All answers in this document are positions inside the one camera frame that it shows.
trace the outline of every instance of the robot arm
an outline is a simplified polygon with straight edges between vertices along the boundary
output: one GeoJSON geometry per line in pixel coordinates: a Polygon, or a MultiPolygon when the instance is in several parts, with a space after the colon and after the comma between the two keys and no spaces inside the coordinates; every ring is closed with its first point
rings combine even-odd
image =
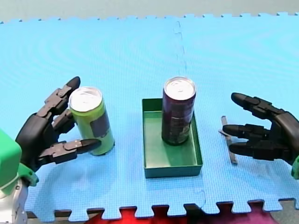
{"type": "Polygon", "coordinates": [[[268,119],[272,125],[270,130],[250,124],[224,125],[225,133],[248,139],[247,142],[231,144],[229,150],[259,160],[285,160],[293,165],[291,175],[299,179],[299,121],[291,113],[275,108],[263,99],[241,93],[233,93],[231,98],[253,116],[268,119]]]}
{"type": "Polygon", "coordinates": [[[15,141],[0,130],[0,224],[27,223],[24,206],[28,186],[38,182],[35,172],[42,165],[76,159],[77,154],[101,145],[97,139],[58,142],[60,134],[74,127],[67,106],[70,94],[79,85],[80,78],[75,77],[62,89],[56,89],[45,105],[27,119],[15,141]]]}

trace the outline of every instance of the dark red can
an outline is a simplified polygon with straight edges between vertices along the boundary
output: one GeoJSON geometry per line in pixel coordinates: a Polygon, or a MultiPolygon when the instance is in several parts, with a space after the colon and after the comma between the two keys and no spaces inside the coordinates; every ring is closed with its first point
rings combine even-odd
{"type": "Polygon", "coordinates": [[[196,87],[185,77],[169,79],[163,88],[162,139],[171,145],[184,143],[189,136],[196,87]]]}

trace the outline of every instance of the green tray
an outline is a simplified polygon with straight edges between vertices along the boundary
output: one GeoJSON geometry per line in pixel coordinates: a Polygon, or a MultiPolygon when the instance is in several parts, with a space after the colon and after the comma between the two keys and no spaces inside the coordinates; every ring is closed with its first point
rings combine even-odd
{"type": "Polygon", "coordinates": [[[143,99],[143,148],[146,178],[196,176],[200,173],[202,159],[195,116],[191,121],[188,140],[171,146],[161,138],[162,99],[143,99]]]}

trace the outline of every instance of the blue foam mat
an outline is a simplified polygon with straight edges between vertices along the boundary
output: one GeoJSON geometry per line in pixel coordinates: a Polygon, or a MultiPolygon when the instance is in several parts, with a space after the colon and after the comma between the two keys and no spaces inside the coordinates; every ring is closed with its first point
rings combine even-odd
{"type": "MultiPolygon", "coordinates": [[[[152,205],[169,205],[169,215],[185,214],[195,203],[206,213],[216,203],[233,202],[233,212],[249,212],[248,201],[280,210],[293,198],[299,209],[299,182],[277,160],[237,156],[233,166],[220,117],[230,123],[269,127],[230,100],[234,91],[259,96],[299,117],[298,16],[196,18],[149,16],[98,20],[52,19],[0,25],[1,128],[15,137],[27,116],[70,78],[102,90],[115,148],[105,156],[80,155],[38,172],[26,210],[53,221],[54,210],[72,210],[70,221],[88,219],[86,210],[103,208],[103,218],[119,218],[120,207],[136,206],[137,217],[153,215],[152,205]],[[170,77],[195,81],[195,105],[204,166],[197,177],[146,180],[143,171],[142,98],[158,98],[170,77]]],[[[61,140],[80,138],[77,128],[61,140]]]]}

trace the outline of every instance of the green robot part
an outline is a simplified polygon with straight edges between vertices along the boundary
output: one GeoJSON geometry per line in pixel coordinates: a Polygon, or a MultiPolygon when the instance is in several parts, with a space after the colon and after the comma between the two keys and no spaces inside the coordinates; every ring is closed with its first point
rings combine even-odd
{"type": "Polygon", "coordinates": [[[299,156],[293,163],[291,175],[294,177],[294,179],[299,180],[299,156]]]}
{"type": "Polygon", "coordinates": [[[22,150],[18,143],[0,129],[0,190],[10,195],[19,178],[26,178],[31,186],[38,182],[36,174],[20,163],[22,150]]]}

